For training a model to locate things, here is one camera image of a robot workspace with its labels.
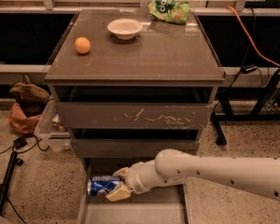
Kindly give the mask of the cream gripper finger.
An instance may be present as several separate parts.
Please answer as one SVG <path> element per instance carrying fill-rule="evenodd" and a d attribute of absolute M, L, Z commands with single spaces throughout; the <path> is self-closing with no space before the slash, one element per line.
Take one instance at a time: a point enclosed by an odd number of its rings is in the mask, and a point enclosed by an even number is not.
<path fill-rule="evenodd" d="M 121 178 L 121 179 L 125 179 L 126 176 L 127 176 L 127 174 L 128 174 L 128 172 L 129 172 L 129 167 L 123 167 L 123 168 L 117 170 L 117 171 L 113 174 L 113 176 L 117 176 L 117 177 L 119 177 L 119 178 Z"/>
<path fill-rule="evenodd" d="M 120 182 L 112 191 L 106 194 L 106 198 L 110 202 L 116 202 L 128 199 L 131 194 L 132 191 L 123 182 Z"/>

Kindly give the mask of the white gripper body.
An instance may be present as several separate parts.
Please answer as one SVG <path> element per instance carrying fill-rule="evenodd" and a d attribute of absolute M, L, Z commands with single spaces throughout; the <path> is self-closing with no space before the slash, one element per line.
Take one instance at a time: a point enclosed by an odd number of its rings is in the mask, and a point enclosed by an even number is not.
<path fill-rule="evenodd" d="M 140 178 L 140 167 L 142 162 L 133 164 L 129 169 L 125 177 L 125 184 L 135 194 L 141 194 L 145 192 L 145 186 Z"/>

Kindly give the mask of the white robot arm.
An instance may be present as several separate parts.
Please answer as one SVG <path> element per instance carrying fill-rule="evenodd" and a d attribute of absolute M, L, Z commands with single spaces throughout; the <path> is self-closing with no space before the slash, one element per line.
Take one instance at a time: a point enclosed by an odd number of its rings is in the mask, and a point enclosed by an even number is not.
<path fill-rule="evenodd" d="M 154 160 L 119 169 L 114 175 L 121 182 L 106 195 L 111 202 L 156 187 L 179 185 L 190 176 L 280 202 L 280 158 L 198 157 L 165 149 Z"/>

